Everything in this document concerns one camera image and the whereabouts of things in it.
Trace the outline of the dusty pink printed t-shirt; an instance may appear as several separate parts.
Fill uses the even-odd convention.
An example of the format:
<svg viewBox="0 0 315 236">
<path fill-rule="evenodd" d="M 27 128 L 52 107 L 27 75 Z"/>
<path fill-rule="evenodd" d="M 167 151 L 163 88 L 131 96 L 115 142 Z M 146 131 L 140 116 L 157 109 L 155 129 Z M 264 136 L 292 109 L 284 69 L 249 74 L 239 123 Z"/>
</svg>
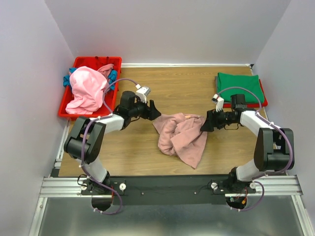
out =
<svg viewBox="0 0 315 236">
<path fill-rule="evenodd" d="M 203 116 L 194 114 L 161 115 L 153 122 L 159 134 L 159 150 L 196 169 L 207 141 L 207 133 L 200 131 L 204 122 Z"/>
</svg>

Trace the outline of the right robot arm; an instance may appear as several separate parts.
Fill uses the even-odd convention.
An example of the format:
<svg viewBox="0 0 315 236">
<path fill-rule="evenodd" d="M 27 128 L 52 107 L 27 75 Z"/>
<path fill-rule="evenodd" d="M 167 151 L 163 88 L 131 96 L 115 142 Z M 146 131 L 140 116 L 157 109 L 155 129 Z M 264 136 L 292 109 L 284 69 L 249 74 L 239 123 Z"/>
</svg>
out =
<svg viewBox="0 0 315 236">
<path fill-rule="evenodd" d="M 253 159 L 233 168 L 227 179 L 211 182 L 213 192 L 237 193 L 263 176 L 278 175 L 294 166 L 294 137 L 289 128 L 281 128 L 262 117 L 258 110 L 249 108 L 243 94 L 231 97 L 231 111 L 223 111 L 224 99 L 218 94 L 212 98 L 215 109 L 207 111 L 202 132 L 213 132 L 237 124 L 256 136 Z"/>
</svg>

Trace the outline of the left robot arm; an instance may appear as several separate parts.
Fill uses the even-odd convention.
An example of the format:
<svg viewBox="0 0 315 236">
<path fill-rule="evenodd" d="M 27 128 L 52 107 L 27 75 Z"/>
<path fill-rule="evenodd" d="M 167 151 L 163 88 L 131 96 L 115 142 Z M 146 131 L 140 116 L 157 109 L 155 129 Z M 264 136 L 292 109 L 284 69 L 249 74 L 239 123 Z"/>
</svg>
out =
<svg viewBox="0 0 315 236">
<path fill-rule="evenodd" d="M 79 167 L 92 182 L 96 193 L 115 192 L 110 185 L 110 174 L 99 159 L 104 135 L 124 130 L 133 118 L 153 121 L 160 116 L 161 112 L 155 107 L 153 100 L 147 102 L 145 95 L 139 92 L 124 91 L 119 105 L 111 115 L 77 118 L 63 149 L 80 163 Z"/>
</svg>

